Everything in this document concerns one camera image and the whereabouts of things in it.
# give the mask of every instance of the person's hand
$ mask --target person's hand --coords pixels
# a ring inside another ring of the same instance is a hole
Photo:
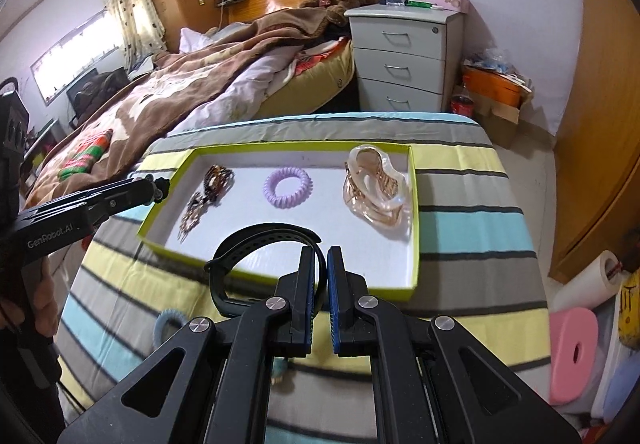
[[[17,305],[4,299],[0,299],[0,303],[14,325],[19,325],[24,321],[24,312]],[[33,294],[33,305],[35,307],[36,330],[44,337],[52,337],[58,331],[58,306],[53,296],[53,278],[49,271],[48,258],[42,259],[42,281]],[[7,325],[8,323],[0,312],[0,329]]]

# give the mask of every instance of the curtain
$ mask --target curtain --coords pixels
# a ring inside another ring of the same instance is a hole
[[[104,0],[122,31],[125,68],[133,70],[147,56],[166,50],[164,26],[151,0]]]

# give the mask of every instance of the blue stripe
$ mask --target blue stripe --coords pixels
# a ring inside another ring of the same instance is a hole
[[[534,250],[521,213],[420,212],[420,252]]]
[[[268,425],[264,432],[264,444],[342,444],[343,442],[302,435],[301,433]]]
[[[367,119],[367,118],[382,117],[383,119],[404,119],[404,120],[448,120],[449,122],[468,122],[469,124],[476,124],[473,119],[469,119],[465,116],[459,116],[457,114],[443,114],[435,112],[348,112],[344,114],[311,114],[309,116],[282,116],[278,117],[277,121],[282,122],[288,119]],[[234,126],[243,126],[246,124],[259,124],[261,122],[273,122],[273,117],[269,119],[255,119],[245,120],[234,123]],[[189,133],[194,132],[208,132],[209,130],[215,130],[217,128],[228,128],[229,124],[219,124],[216,126],[208,126],[207,128],[199,128],[197,130],[190,130]],[[186,132],[178,132],[177,134],[169,134],[167,137],[173,137],[174,135],[183,135]]]
[[[62,320],[82,348],[115,380],[122,380],[142,363],[136,354],[107,334],[76,299],[69,295]]]
[[[136,206],[135,208],[128,209],[113,216],[143,222],[153,206],[153,204],[149,204],[148,206]]]

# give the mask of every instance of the metal screw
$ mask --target metal screw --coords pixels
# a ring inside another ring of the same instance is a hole
[[[272,296],[267,300],[267,309],[270,309],[270,310],[284,309],[286,304],[287,302],[285,301],[284,298],[281,298],[280,296]]]
[[[455,325],[456,322],[449,316],[438,316],[436,318],[436,326],[440,330],[451,330]]]
[[[194,318],[189,323],[191,332],[204,332],[209,328],[209,320],[206,318]]]
[[[363,309],[373,309],[373,307],[378,306],[378,298],[369,295],[360,296],[358,305],[360,305]]]

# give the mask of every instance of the brown blanket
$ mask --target brown blanket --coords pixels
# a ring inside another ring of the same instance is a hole
[[[60,142],[44,161],[27,207],[123,178],[153,141],[191,111],[212,101],[253,61],[270,49],[301,45],[327,25],[323,8],[284,9],[254,21],[223,41],[189,54],[158,56],[160,69],[132,82],[107,101],[81,129]],[[58,181],[58,170],[88,137],[113,130],[111,147],[91,173]]]

